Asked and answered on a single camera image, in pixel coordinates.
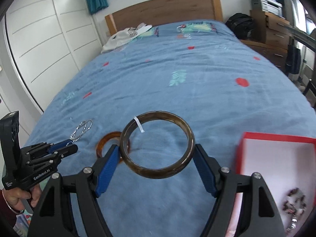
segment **wooden drawer unit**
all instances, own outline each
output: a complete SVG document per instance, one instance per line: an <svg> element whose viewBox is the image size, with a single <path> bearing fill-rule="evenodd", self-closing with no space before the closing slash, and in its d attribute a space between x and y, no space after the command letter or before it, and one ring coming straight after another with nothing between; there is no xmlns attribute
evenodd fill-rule
<svg viewBox="0 0 316 237"><path fill-rule="evenodd" d="M248 40L241 40L241 42L267 58L271 63L273 63L283 72L285 71L285 61L288 55L287 50L260 42L253 42Z"/></svg>
<svg viewBox="0 0 316 237"><path fill-rule="evenodd" d="M290 33L284 26L290 24L288 21L265 11L251 10L250 15L256 24L252 38L287 50Z"/></svg>
<svg viewBox="0 0 316 237"><path fill-rule="evenodd" d="M284 27L284 25L290 25L290 23L280 17L276 17L274 14L273 16L270 14L271 13L265 16L266 27L289 36L290 32Z"/></svg>
<svg viewBox="0 0 316 237"><path fill-rule="evenodd" d="M290 37L288 35L280 33L272 29L267 29L266 40L265 40L266 44L273 45L273 46L280 47L287 50L289 41L290 41Z"/></svg>

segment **amber bangle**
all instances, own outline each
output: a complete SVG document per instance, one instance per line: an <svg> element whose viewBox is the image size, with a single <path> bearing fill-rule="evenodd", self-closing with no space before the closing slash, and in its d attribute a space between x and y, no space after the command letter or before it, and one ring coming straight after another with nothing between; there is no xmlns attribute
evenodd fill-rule
<svg viewBox="0 0 316 237"><path fill-rule="evenodd" d="M137 128L137 123L133 119L124 128L120 138L120 152L125 164L136 174L153 179L167 178L181 172L187 166L187 164L189 164L194 152L193 148L195 140L190 126L182 118L165 111L151 111L141 114L137 116L137 118L141 124L152 120L166 120L175 123L184 131L188 139L188 147L184 155L176 163L168 167L151 169L136 164L134 161L131 160L127 151L128 140L132 132Z"/></svg>
<svg viewBox="0 0 316 237"><path fill-rule="evenodd" d="M102 137L102 139L99 141L97 148L96 148L96 153L97 153L97 158L102 158L102 150L104 145L111 139L116 139L118 141L120 141L120 136L121 136L121 132L118 131L114 131L111 133L106 134L105 136ZM128 140L127 142L127 152L130 153L131 150L131 142Z"/></svg>

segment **jewelry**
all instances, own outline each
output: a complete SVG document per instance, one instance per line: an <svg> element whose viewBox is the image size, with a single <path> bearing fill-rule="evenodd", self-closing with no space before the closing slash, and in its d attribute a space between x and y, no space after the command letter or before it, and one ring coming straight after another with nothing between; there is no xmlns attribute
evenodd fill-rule
<svg viewBox="0 0 316 237"><path fill-rule="evenodd" d="M97 149L96 149L96 153L97 153L97 158L102 158L102 149L104 147L104 145L112 139L116 139L118 141L120 141L120 137L121 137L121 132L111 132L106 134L105 136L102 137L102 139L98 142L97 145ZM127 152L130 153L131 150L131 142L128 140L127 143ZM120 157L119 163L121 163L123 161L122 157Z"/></svg>
<svg viewBox="0 0 316 237"><path fill-rule="evenodd" d="M16 214L16 215L21 215L21 214L24 213L25 210L16 211L15 209L13 209L13 208L9 205L9 203L7 202L7 200L6 200L5 197L4 197L3 189L2 189L2 196L3 196L3 199L4 199L5 203L8 205L9 209L10 209L14 214Z"/></svg>
<svg viewBox="0 0 316 237"><path fill-rule="evenodd" d="M88 122L90 122L90 126L86 129L86 127L87 127L87 123ZM88 121L82 121L78 126L77 126L77 128L75 129L75 131L71 134L71 136L70 136L70 140L72 140L73 142L75 142L75 141L78 141L80 138L81 138L81 136L83 136L88 130L90 130L90 128L91 128L91 126L92 126L92 119L89 119ZM80 129L81 127L83 127L83 131L82 131L82 133L80 134L80 135L78 135L77 137L75 137L75 134L76 134L76 132L78 131L78 129Z"/></svg>
<svg viewBox="0 0 316 237"><path fill-rule="evenodd" d="M186 148L184 155L171 166L158 168L158 169L142 167L136 164L134 161L132 161L127 151L129 138L132 132L138 127L136 120L132 119L124 128L120 137L119 148L121 152L121 157L123 161L125 162L125 164L136 174L141 175L143 177L152 178L152 179L167 178L181 172L187 166L187 164L189 164L194 152L194 143L195 143L194 134L190 126L187 124L187 122L185 122L179 116L172 114L170 112L166 112L166 111L146 112L144 114L137 116L137 119L139 120L140 124L143 124L145 122L152 121L152 120L166 120L166 121L175 123L184 131L188 139L188 146Z"/></svg>
<svg viewBox="0 0 316 237"><path fill-rule="evenodd" d="M292 215L290 225L286 228L285 233L289 235L297 226L297 221L306 210L305 195L299 188L292 189L287 194L287 199L283 203L283 211Z"/></svg>

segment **blue gripper pad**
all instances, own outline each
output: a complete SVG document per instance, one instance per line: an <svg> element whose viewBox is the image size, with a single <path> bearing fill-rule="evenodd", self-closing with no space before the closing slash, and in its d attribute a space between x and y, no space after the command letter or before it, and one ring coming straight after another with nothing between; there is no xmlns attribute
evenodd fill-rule
<svg viewBox="0 0 316 237"><path fill-rule="evenodd" d="M66 147L69 143L72 144L72 140L67 139L65 141L61 141L59 143L53 144L49 148L48 153L52 154L55 150L58 150L58 149L63 148L63 147Z"/></svg>
<svg viewBox="0 0 316 237"><path fill-rule="evenodd" d="M97 198L100 197L100 195L105 192L107 187L109 186L114 171L119 163L119 157L119 146L116 145L108 161L98 175L97 187L94 191Z"/></svg>
<svg viewBox="0 0 316 237"><path fill-rule="evenodd" d="M196 149L193 155L194 164L199 172L204 187L213 197L217 197L218 190L215 185L215 176L208 166L201 152Z"/></svg>

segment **bracelet on wrist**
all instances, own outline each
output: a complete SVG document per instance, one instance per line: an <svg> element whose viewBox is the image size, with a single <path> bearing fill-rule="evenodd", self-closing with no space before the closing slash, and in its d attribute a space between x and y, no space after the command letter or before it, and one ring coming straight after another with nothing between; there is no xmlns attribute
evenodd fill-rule
<svg viewBox="0 0 316 237"><path fill-rule="evenodd" d="M17 211L17 210L13 209L13 208L9 205L9 203L7 202L7 200L6 200L5 197L4 197L3 189L2 189L2 196L3 196L3 199L4 199L5 203L8 205L9 209L10 209L14 214L16 214L16 215L21 215L21 214L24 213L25 210Z"/></svg>

